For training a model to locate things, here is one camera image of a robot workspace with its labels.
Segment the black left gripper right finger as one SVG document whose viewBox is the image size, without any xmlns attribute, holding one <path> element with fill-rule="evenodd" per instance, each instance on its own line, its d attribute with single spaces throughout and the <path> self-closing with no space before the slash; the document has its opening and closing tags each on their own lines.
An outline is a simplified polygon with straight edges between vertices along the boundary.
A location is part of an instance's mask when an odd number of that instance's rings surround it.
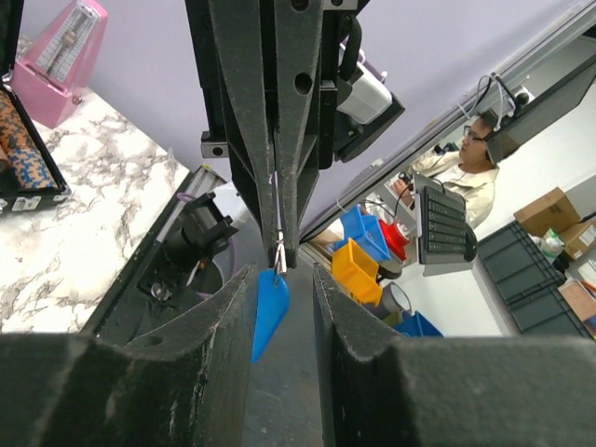
<svg viewBox="0 0 596 447">
<path fill-rule="evenodd" d="M 574 336 L 403 336 L 316 266 L 328 446 L 591 446 L 595 345 Z"/>
</svg>

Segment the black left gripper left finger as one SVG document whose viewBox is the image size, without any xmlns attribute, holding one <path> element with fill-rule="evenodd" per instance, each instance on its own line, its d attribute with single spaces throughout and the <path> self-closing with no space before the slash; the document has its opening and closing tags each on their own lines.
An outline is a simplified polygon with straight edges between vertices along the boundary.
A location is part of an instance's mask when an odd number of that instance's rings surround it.
<svg viewBox="0 0 596 447">
<path fill-rule="evenodd" d="M 124 346 L 70 333 L 1 338 L 5 446 L 238 446 L 258 272 Z"/>
</svg>

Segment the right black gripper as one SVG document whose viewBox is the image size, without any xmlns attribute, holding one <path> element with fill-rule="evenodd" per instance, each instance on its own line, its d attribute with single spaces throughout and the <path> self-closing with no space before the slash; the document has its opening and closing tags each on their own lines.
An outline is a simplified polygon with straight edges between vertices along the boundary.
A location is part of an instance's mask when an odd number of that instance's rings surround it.
<svg viewBox="0 0 596 447">
<path fill-rule="evenodd" d="M 208 117 L 204 142 L 229 150 L 232 180 L 275 257 L 279 196 L 286 261 L 297 266 L 300 223 L 321 170 L 340 146 L 340 91 L 355 71 L 365 1 L 188 1 Z"/>
</svg>

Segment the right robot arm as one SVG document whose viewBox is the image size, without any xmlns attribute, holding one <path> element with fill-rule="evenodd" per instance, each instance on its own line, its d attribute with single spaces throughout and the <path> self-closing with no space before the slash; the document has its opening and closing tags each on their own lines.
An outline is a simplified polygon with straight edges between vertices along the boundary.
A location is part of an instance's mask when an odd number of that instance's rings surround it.
<svg viewBox="0 0 596 447">
<path fill-rule="evenodd" d="M 362 1 L 189 1 L 209 134 L 269 258 L 295 267 L 339 114 L 382 133 L 403 111 L 355 77 Z M 407 338 L 313 270 L 323 439 L 329 446 L 590 446 L 595 345 L 576 336 Z"/>
</svg>

